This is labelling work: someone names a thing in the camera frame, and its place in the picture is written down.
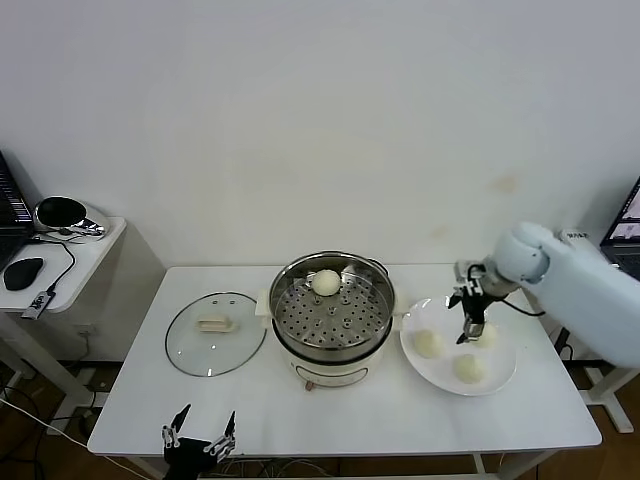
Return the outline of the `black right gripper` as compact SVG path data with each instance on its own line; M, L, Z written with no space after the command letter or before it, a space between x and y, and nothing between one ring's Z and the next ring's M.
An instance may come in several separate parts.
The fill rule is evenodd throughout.
M494 303L494 298L480 287L465 284L461 291L455 291L447 300L447 308L453 309L462 303L465 315L463 332L456 344L469 343L481 338L486 323L485 312Z

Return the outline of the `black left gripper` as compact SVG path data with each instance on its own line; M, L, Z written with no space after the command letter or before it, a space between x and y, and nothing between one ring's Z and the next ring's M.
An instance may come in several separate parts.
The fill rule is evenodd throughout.
M214 469L219 459L227 458L236 447L235 411L231 413L223 434L214 442L179 438L190 408L191 405L187 404L168 425L162 426L163 455L168 465L164 480L196 480L200 474Z

